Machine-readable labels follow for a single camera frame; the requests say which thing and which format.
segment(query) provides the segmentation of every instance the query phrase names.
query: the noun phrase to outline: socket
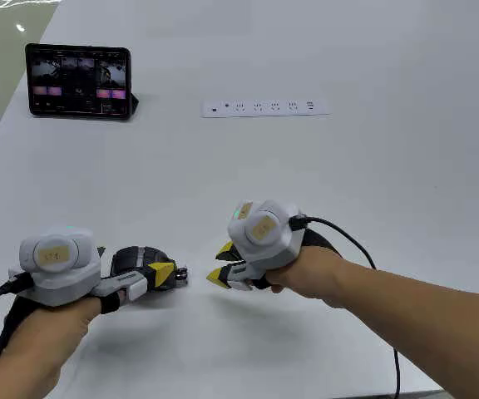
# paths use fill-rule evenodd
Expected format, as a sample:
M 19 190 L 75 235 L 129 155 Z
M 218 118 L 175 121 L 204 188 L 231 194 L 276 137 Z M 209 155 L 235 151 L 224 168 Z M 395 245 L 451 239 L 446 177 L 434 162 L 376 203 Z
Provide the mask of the socket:
M 329 115 L 328 103 L 316 100 L 224 100 L 203 101 L 204 118 L 233 118 L 256 116 Z

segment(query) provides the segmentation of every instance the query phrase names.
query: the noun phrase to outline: forearm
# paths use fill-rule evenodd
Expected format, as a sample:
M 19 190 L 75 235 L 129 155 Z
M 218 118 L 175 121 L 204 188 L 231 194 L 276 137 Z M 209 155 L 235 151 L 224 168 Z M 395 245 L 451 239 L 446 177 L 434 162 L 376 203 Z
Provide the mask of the forearm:
M 0 399 L 40 399 L 53 389 L 59 369 L 33 358 L 0 359 Z
M 454 397 L 479 398 L 479 294 L 346 263 L 339 302 Z

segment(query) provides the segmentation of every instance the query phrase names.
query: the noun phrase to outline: trigger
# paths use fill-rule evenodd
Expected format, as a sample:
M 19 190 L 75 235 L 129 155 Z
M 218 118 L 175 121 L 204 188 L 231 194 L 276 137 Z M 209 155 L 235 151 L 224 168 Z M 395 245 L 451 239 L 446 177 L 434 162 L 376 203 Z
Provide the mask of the trigger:
M 126 288 L 126 297 L 129 301 L 136 301 L 140 296 L 147 292 L 147 279 L 143 278 Z

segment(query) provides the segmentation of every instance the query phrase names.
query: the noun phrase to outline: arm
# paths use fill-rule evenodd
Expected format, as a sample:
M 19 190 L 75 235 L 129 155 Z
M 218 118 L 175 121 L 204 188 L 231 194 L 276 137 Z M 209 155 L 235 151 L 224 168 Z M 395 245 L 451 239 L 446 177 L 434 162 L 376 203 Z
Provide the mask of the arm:
M 479 294 L 364 268 L 319 247 L 304 247 L 267 279 L 346 308 L 454 397 L 479 398 Z
M 87 298 L 53 310 L 38 309 L 29 316 L 0 357 L 0 399 L 47 395 L 100 312 L 100 300 Z

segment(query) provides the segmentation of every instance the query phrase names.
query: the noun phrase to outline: white power strip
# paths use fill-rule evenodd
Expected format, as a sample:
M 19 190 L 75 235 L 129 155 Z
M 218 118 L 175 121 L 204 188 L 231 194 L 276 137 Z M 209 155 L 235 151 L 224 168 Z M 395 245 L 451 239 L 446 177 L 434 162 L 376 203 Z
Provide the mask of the white power strip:
M 231 100 L 204 101 L 204 118 L 233 118 L 255 116 L 328 115 L 326 100 Z

